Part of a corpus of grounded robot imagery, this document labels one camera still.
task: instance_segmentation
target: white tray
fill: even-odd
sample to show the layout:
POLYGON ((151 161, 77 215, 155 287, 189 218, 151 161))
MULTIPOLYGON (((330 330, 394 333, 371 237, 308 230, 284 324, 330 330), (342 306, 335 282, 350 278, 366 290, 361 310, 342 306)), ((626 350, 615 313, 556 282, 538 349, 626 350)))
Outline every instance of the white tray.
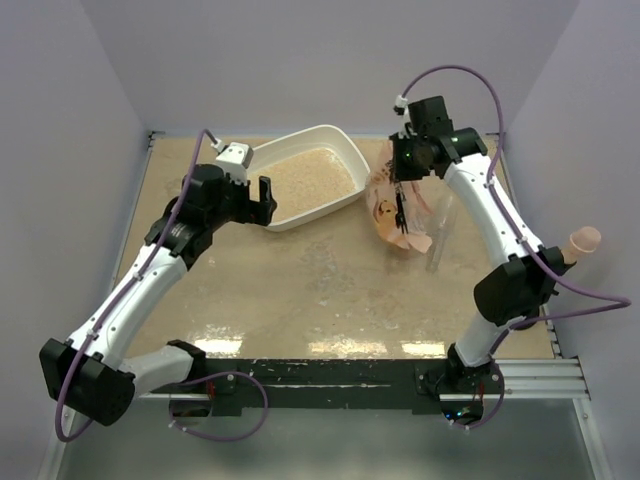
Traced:
MULTIPOLYGON (((370 172, 369 165, 351 139, 333 125, 318 125, 256 147, 249 173, 316 148, 327 148, 336 155, 351 175, 353 183, 356 185, 355 191, 287 220, 272 222, 271 225, 265 227, 267 230, 283 232, 328 215, 353 203, 364 191, 370 172)), ((274 197, 278 201, 277 192, 274 192, 274 197)))

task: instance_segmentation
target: white wall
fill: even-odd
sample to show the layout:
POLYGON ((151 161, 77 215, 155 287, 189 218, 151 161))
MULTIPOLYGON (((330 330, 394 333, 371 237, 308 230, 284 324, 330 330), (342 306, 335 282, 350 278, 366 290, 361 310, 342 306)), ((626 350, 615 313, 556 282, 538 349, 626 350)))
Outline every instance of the white wall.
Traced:
MULTIPOLYGON (((442 63, 476 67, 513 120, 578 0, 82 0, 149 127, 278 133, 318 123, 389 133, 397 94, 442 63)), ((460 72, 443 94, 460 126, 495 131, 491 99, 460 72)))
MULTIPOLYGON (((579 354, 618 479, 640 459, 640 5, 582 0, 509 129, 508 160, 524 216, 549 244, 593 224, 603 244, 570 272, 578 283, 636 305, 558 325, 579 354)), ((592 305, 569 294, 554 310, 592 305)))
POLYGON ((52 429, 38 351, 105 295, 142 124, 77 0, 0 3, 0 477, 33 478, 52 429))

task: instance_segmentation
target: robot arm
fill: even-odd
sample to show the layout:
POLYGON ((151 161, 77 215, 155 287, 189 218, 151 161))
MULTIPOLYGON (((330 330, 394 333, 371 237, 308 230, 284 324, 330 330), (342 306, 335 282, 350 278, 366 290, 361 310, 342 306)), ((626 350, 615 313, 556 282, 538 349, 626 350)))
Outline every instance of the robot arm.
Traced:
POLYGON ((227 222, 268 225, 277 204, 270 180, 260 177, 260 200, 249 198, 247 168, 253 151, 231 143, 214 164, 196 165, 185 202, 162 245, 158 242, 177 197, 151 227, 133 266, 98 310, 64 342, 50 339, 40 362, 51 398, 58 400, 71 362, 87 337, 92 338, 74 374, 65 404, 103 425, 111 425, 131 401, 161 386, 201 376, 204 352, 172 341, 160 350, 125 360, 136 333, 166 292, 207 250, 213 234, 227 222), (143 265, 155 256, 146 270, 143 265), (109 311, 98 331, 96 319, 109 311))
MULTIPOLYGON (((403 115, 404 125, 390 137, 394 181, 435 174, 462 200, 486 242, 493 271, 474 289, 477 312, 449 349, 442 370, 426 381, 435 396, 443 384, 449 391, 473 393, 483 377, 491 376, 491 355, 508 331, 526 318, 537 317, 540 307, 556 294, 555 282, 520 244, 496 205, 488 182, 494 182, 507 212, 554 273, 563 275, 575 259, 565 260, 559 248, 545 247, 522 221, 499 182, 486 178, 490 164, 486 146, 475 130, 454 130, 442 97, 411 103, 397 108, 396 113, 403 115)), ((402 227, 402 215, 396 220, 402 227)))

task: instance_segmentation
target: table surface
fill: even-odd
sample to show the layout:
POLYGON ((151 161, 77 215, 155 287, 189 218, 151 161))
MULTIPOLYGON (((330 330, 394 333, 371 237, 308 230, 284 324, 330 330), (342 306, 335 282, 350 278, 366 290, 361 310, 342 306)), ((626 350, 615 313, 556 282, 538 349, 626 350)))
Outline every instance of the table surface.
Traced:
MULTIPOLYGON (((257 146, 270 139, 234 140, 257 146)), ((370 165, 383 141, 354 138, 370 165)), ((193 138, 156 140, 118 278, 178 195, 193 146, 193 138)), ((200 161, 214 158, 204 145, 200 161)), ((431 206, 449 192, 438 178, 421 187, 431 206)), ((128 355, 181 339, 210 357, 442 357, 472 318, 473 287, 491 270, 480 231, 460 202, 458 211, 434 273, 425 256, 380 240, 364 198, 286 232, 228 224, 159 303, 128 355)), ((553 358, 546 326, 512 334, 497 356, 553 358)))

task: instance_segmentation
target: plastic bag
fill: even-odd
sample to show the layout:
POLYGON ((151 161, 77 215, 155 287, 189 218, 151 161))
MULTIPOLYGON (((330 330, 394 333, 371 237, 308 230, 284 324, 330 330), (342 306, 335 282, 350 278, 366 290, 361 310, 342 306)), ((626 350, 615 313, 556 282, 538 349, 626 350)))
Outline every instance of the plastic bag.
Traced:
POLYGON ((393 146, 391 141, 387 141, 369 176, 367 207, 380 238, 405 250, 426 253, 432 243, 427 226, 433 210, 420 194, 418 182, 391 182, 392 158, 393 146), (398 221, 398 213, 404 214, 404 222, 398 221))

